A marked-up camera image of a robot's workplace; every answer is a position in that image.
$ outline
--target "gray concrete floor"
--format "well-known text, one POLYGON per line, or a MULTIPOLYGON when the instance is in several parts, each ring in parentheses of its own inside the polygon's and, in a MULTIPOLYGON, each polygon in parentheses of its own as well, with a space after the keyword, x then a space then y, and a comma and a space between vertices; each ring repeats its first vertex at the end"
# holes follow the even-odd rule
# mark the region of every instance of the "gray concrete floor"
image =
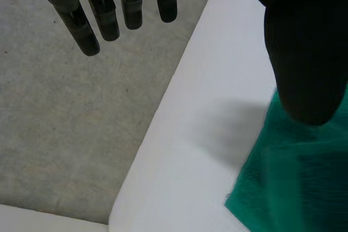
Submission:
POLYGON ((107 223, 113 202, 207 0, 102 40, 86 57, 46 0, 0 0, 0 204, 107 223))

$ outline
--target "green fabric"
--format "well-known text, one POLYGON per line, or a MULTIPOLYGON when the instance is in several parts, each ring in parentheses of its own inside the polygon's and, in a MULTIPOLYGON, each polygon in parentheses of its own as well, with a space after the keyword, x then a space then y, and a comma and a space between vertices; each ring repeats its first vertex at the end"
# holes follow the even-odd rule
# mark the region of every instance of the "green fabric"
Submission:
POLYGON ((275 93, 225 206, 252 232, 348 231, 348 95, 309 127, 275 93))

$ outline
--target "white foam board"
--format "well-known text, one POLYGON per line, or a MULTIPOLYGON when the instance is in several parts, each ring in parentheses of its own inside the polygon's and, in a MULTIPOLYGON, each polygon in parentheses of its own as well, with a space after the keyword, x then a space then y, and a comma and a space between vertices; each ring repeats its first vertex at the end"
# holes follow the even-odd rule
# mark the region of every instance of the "white foam board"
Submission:
POLYGON ((110 215, 110 232, 234 232, 224 207, 275 89, 257 0, 209 0, 110 215))

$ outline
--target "floor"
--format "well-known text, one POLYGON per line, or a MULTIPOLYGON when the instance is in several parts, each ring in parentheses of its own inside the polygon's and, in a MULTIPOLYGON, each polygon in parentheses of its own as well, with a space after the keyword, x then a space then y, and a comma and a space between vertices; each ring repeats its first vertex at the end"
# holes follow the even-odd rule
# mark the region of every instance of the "floor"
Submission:
POLYGON ((86 57, 46 0, 0 0, 0 204, 107 223, 113 202, 207 0, 102 40, 86 57))

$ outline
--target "white platform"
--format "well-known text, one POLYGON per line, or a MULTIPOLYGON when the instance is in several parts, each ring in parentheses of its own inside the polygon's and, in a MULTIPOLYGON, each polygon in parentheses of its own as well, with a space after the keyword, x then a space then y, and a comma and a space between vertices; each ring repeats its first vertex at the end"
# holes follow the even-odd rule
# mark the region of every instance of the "white platform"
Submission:
POLYGON ((275 89, 257 0, 209 0, 110 216, 110 232, 234 232, 224 207, 275 89))

